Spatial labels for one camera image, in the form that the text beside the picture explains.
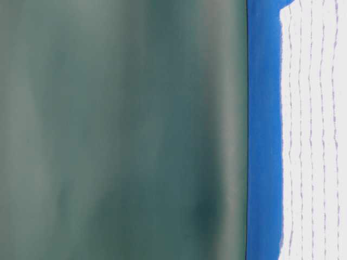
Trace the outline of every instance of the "dark green cloth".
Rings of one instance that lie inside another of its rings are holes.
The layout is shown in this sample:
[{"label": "dark green cloth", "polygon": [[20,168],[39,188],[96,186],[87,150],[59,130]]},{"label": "dark green cloth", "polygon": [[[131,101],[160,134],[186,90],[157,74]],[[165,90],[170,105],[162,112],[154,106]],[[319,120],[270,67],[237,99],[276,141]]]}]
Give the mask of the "dark green cloth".
[{"label": "dark green cloth", "polygon": [[245,2],[0,12],[0,259],[244,259]]}]

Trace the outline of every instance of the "white surface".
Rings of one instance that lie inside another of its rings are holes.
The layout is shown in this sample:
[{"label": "white surface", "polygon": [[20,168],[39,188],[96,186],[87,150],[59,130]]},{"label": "white surface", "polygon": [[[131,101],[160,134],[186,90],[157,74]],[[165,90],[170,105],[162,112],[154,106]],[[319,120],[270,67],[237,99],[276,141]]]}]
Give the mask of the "white surface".
[{"label": "white surface", "polygon": [[280,13],[279,259],[347,259],[346,5],[296,0]]}]

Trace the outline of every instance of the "blue strip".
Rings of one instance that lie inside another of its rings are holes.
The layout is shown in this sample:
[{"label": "blue strip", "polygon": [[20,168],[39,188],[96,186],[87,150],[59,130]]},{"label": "blue strip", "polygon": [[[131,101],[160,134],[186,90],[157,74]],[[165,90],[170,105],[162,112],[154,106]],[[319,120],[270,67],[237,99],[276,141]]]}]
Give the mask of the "blue strip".
[{"label": "blue strip", "polygon": [[282,236],[279,11],[291,0],[248,0],[247,260],[278,259]]}]

